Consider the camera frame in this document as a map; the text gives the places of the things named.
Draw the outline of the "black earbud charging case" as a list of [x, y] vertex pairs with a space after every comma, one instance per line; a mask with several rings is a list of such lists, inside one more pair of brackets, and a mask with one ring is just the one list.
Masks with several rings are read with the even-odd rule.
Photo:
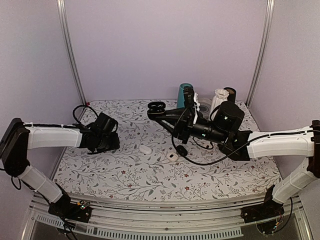
[[166, 111], [166, 104], [163, 101], [153, 101], [147, 104], [147, 116], [152, 119], [160, 116]]

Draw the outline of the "white earbud charging case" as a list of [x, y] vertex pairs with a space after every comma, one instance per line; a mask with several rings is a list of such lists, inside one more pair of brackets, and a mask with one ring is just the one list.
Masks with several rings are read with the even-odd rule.
[[152, 153], [152, 149], [145, 145], [140, 145], [139, 151], [145, 155], [150, 155]]

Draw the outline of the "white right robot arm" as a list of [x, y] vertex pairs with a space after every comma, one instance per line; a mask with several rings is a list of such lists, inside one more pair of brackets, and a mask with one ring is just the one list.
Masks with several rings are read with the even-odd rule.
[[304, 156], [300, 166], [280, 183], [270, 187], [258, 213], [269, 218], [290, 197], [320, 177], [320, 122], [310, 126], [280, 132], [240, 131], [245, 113], [233, 102], [224, 101], [213, 113], [214, 119], [198, 116], [195, 104], [167, 110], [162, 101], [147, 105], [147, 116], [157, 122], [171, 138], [186, 144], [190, 137], [218, 145], [219, 150], [234, 161], [260, 157]]

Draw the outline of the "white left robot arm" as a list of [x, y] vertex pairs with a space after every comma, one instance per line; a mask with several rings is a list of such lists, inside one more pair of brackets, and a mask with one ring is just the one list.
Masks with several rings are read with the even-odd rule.
[[70, 217], [75, 210], [68, 193], [30, 162], [29, 153], [75, 148], [94, 155], [117, 150], [118, 126], [114, 118], [104, 113], [88, 124], [32, 123], [14, 118], [0, 141], [2, 170], [42, 195], [63, 217]]

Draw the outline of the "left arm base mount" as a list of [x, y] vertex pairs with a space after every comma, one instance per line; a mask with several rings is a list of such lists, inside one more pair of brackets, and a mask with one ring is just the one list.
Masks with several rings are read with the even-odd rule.
[[88, 223], [92, 214], [90, 204], [91, 203], [86, 200], [72, 203], [68, 195], [63, 195], [56, 202], [49, 204], [48, 213], [63, 219]]

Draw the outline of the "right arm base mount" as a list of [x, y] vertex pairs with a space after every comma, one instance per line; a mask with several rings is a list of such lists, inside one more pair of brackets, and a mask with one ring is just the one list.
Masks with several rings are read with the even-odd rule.
[[245, 223], [273, 218], [285, 212], [283, 208], [284, 204], [274, 201], [274, 188], [275, 185], [272, 185], [267, 189], [262, 203], [241, 208], [240, 216], [244, 219]]

